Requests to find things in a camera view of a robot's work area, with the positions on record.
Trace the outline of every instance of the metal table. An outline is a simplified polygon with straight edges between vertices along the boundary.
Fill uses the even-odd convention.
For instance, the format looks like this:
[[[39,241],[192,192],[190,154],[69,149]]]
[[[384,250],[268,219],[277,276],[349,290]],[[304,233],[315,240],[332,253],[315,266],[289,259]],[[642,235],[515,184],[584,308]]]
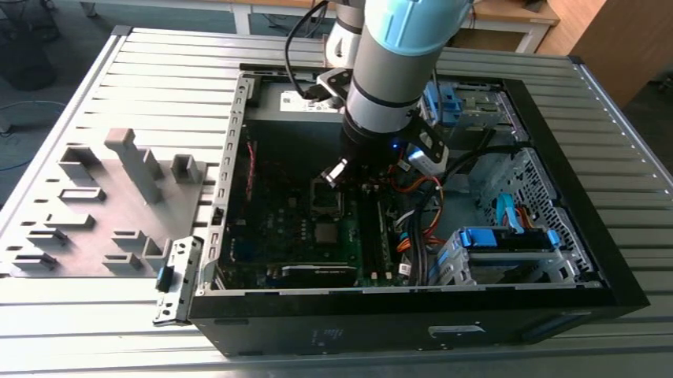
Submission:
[[[217,174],[237,64],[281,63],[284,40],[133,29],[113,35],[0,213],[0,235],[54,172],[66,143],[93,143],[109,127],[133,127],[156,155],[188,150]],[[297,40],[292,60],[323,64],[320,41]],[[194,328],[153,328],[152,279],[0,279],[3,372],[184,372],[305,369],[368,375],[663,375],[673,363],[673,180],[583,65],[564,57],[445,49],[441,74],[520,79],[643,287],[651,306],[531,346],[303,357],[224,358]],[[208,206],[194,222],[208,217]],[[194,234],[204,229],[196,227]],[[515,358],[516,361],[497,361]],[[372,367],[404,364],[404,366]],[[344,366],[367,368],[344,368]]]

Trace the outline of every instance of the robotic arm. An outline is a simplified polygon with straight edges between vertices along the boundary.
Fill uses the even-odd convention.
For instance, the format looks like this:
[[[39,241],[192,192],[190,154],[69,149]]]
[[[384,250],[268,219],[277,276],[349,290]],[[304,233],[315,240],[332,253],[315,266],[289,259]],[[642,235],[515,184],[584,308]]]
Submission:
[[[341,68],[319,77],[329,94],[344,103],[341,158],[323,172],[332,187],[384,170],[407,143],[433,163],[445,160],[447,148],[419,116],[417,100],[472,0],[337,3],[328,58]],[[357,28],[361,5],[363,27]]]

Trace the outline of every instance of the gray plastic block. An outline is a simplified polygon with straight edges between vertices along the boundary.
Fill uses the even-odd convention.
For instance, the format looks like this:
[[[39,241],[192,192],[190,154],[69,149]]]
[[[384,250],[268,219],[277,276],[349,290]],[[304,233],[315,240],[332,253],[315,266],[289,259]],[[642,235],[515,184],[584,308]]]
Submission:
[[[140,248],[148,240],[145,234],[140,230],[114,230],[112,231],[112,241],[116,245],[124,248]]]
[[[68,147],[58,160],[62,172],[76,185],[90,185],[96,182],[88,173],[88,168],[100,163],[92,150],[78,146]]]
[[[35,247],[64,246],[66,243],[66,236],[57,228],[30,230],[25,238]]]
[[[92,228],[96,220],[89,214],[47,214],[42,223],[54,228]]]
[[[39,250],[17,254],[11,260],[11,264],[25,271],[51,270],[55,266],[55,263],[55,258],[49,256]]]
[[[176,183],[200,183],[200,171],[190,155],[177,154],[172,158],[170,172]]]
[[[64,202],[102,202],[105,192],[98,187],[73,187],[62,189],[58,198]]]
[[[134,254],[106,254],[102,257],[102,265],[118,274],[132,273],[142,267]]]
[[[164,250],[160,250],[153,240],[146,238],[141,257],[146,261],[146,264],[149,264],[154,272],[158,272],[160,267],[164,266],[166,255],[168,253],[165,252],[165,248]]]
[[[160,166],[156,162],[153,153],[148,148],[138,148],[137,151],[142,156],[142,163],[145,163],[145,167],[149,169],[150,176],[154,180],[158,180],[164,176],[164,173],[160,171]]]
[[[110,128],[105,137],[105,146],[116,152],[125,174],[146,203],[157,203],[160,201],[158,187],[142,161],[144,157],[133,144],[134,138],[136,134],[129,128]]]

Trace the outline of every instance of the table leg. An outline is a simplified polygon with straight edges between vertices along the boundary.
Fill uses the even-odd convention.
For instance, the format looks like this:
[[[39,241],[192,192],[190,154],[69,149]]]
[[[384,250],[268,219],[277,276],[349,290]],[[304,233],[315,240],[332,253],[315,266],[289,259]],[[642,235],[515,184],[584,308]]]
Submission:
[[[536,47],[542,42],[544,35],[547,34],[548,25],[544,24],[531,24],[530,30],[522,38],[520,43],[516,47],[518,53],[534,54]]]
[[[236,34],[249,34],[249,14],[252,7],[245,4],[230,4],[230,12],[233,13],[234,32]]]
[[[80,2],[80,6],[81,10],[84,10],[84,14],[86,15],[86,17],[89,18],[97,17],[94,2]]]

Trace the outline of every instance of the desk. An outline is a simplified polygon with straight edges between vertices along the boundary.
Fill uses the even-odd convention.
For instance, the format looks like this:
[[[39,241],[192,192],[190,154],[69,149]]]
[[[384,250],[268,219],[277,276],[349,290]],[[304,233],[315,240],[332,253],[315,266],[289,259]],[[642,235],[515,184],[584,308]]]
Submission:
[[[109,127],[134,128],[156,159],[160,153],[172,156],[188,149],[209,163],[206,176],[213,180],[229,121],[225,98],[232,98],[226,96],[234,90],[238,64],[281,64],[282,43],[281,37],[140,28],[129,35],[113,35],[0,212],[0,242],[11,237],[7,227],[29,219],[23,216],[41,195],[39,187],[60,171],[57,147],[101,143]],[[323,43],[297,39],[296,47],[292,57],[320,67]],[[1,278],[0,317],[6,321],[0,323],[0,372],[117,376],[124,371],[164,378],[181,372],[180,376],[202,378],[236,377],[222,372],[233,369],[300,367],[313,370],[269,375],[399,377],[457,371],[483,377],[539,376],[552,371],[562,377],[622,378],[647,371],[666,376],[670,353],[662,352],[673,350],[670,175],[586,67],[566,57],[445,49],[437,71],[523,80],[648,294],[650,307],[620,321],[582,325],[528,346],[236,359],[220,355],[194,327],[150,326],[156,300],[150,278]],[[194,220],[209,215],[210,207],[201,206]],[[204,237],[206,227],[194,224],[193,233]],[[405,366],[375,373],[375,365],[391,364]]]
[[[303,16],[311,6],[311,0],[98,0],[97,2],[232,12],[236,33],[240,35],[249,34],[249,15],[252,13]],[[82,2],[88,16],[94,14],[92,13],[92,4]],[[518,53],[535,52],[548,28],[559,21],[548,5],[542,7],[539,13],[534,13],[522,8],[520,0],[483,0],[473,6],[473,9],[476,11],[475,29],[523,34],[516,46]],[[333,9],[327,12],[327,17],[336,17]],[[471,17],[461,25],[464,29],[469,27]]]

